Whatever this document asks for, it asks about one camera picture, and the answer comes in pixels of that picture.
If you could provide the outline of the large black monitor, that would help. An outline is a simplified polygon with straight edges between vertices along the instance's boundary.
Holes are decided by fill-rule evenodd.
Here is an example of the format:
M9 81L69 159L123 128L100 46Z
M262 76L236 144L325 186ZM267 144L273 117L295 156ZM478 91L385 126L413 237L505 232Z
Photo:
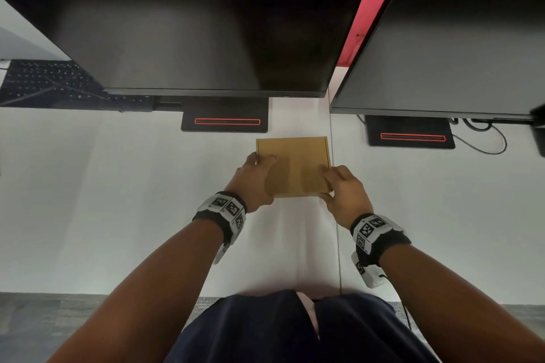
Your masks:
M323 98L362 0L0 0L110 93Z

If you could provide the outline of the person's left forearm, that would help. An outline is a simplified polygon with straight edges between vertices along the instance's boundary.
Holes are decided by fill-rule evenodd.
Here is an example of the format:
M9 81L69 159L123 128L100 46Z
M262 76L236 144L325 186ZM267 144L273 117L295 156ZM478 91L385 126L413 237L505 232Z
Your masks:
M47 363L161 363L184 328L223 242L195 220L149 255Z

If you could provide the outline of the person's dark blue clothing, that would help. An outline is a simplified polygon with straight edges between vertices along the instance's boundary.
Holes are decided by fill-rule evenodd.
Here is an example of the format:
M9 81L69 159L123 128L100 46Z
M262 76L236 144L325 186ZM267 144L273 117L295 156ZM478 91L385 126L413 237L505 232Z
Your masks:
M163 363L440 363L381 298L311 301L296 291L221 298L187 325Z

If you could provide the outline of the person's right forearm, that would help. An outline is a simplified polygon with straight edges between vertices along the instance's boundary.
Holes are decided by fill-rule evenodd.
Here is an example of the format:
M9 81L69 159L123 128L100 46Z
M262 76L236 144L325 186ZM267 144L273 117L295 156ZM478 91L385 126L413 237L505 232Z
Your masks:
M443 363L545 363L545 340L431 256L402 244L379 263Z

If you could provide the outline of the black monitor base red stripe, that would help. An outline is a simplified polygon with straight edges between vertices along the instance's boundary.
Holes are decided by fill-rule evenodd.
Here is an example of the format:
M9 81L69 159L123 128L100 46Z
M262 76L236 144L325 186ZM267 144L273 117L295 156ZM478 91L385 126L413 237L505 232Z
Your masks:
M267 133L269 98L189 97L183 102L181 131Z
M446 118L365 115L363 121L372 147L455 149Z

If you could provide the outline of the brown cardboard box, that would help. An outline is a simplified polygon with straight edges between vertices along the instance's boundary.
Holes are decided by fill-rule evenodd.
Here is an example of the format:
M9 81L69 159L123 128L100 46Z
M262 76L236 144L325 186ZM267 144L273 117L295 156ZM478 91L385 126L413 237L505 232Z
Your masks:
M328 138L256 139L257 161L270 155L276 163L269 169L265 191L274 198L308 197L331 193L332 187L319 172L330 167Z

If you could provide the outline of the left wrist tracker band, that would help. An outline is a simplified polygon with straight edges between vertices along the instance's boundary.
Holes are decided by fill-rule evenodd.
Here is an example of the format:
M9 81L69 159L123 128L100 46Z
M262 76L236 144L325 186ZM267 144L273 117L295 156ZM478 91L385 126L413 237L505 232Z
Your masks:
M231 191L221 191L208 197L196 210L193 220L214 222L223 233L223 242L214 258L218 264L227 250L235 243L246 222L247 205Z

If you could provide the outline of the black monitor with grey screen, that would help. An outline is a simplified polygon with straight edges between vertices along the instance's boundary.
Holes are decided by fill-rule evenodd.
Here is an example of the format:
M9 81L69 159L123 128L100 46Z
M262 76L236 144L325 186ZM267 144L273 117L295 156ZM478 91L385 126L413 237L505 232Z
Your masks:
M384 0L331 113L530 120L545 0Z

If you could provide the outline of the wrist tracker band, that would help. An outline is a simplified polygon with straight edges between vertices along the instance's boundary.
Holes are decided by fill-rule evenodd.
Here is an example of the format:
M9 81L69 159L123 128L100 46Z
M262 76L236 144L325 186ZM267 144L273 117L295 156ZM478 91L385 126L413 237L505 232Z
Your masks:
M247 205L231 191L221 191L208 197L196 210L193 220L214 222L223 233L223 242L214 258L218 264L227 250L235 243L246 222Z
M355 251L351 260L368 289L375 289L387 281L380 266L380 258L395 245L411 245L405 230L389 218L376 214L358 216L350 228Z

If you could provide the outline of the right wrist tracker band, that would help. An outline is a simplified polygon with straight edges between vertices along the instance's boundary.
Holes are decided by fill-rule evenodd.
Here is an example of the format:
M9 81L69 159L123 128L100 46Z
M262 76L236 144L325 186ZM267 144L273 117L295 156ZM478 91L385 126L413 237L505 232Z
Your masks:
M375 289L387 281L380 266L380 258L395 245L411 245L405 230L389 218L376 214L358 216L350 228L355 251L351 260L368 289Z

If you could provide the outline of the black keyboard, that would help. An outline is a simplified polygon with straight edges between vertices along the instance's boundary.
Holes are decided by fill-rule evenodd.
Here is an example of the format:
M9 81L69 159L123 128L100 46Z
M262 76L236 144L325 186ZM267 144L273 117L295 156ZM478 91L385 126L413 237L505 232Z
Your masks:
M152 112L154 99L110 94L73 61L0 60L0 107Z

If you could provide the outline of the person's left hand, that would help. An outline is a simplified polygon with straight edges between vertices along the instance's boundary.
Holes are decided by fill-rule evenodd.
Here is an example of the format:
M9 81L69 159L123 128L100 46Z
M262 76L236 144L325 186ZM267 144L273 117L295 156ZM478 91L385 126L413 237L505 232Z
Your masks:
M256 212L260 206L260 189L265 189L265 181L277 157L268 155L257 160L257 153L248 155L245 163L236 171L224 191L237 194L246 205L246 213Z

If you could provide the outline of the person's right hand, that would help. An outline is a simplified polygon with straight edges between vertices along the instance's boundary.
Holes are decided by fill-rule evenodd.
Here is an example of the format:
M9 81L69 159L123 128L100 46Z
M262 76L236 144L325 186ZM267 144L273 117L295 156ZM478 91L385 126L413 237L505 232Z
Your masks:
M332 192L337 200L336 207L327 207L335 221L347 230L362 215L373 214L374 209L364 186L348 167L319 166L319 172L331 185Z

